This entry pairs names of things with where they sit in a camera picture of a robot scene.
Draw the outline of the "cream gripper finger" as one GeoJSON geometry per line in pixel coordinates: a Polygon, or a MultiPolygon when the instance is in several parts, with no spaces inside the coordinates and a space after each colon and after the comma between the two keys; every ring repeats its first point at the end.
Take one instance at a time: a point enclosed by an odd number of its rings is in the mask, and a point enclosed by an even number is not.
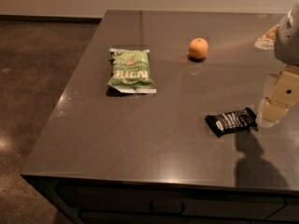
{"type": "Polygon", "coordinates": [[[285,107],[294,106],[299,101],[299,75],[286,70],[280,72],[269,99],[285,107]]]}
{"type": "Polygon", "coordinates": [[[259,104],[258,114],[262,121],[279,123],[288,113],[289,108],[285,105],[263,98],[259,104]]]}

